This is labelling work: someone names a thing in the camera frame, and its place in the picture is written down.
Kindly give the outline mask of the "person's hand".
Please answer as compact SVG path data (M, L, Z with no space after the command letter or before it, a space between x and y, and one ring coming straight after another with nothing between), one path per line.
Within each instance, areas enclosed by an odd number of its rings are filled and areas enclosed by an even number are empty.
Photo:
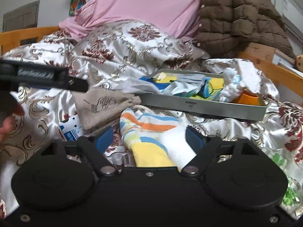
M20 104L14 110L14 114L17 116L24 116L25 112ZM1 126L1 142L8 138L9 134L14 130L15 118L8 116L2 123Z

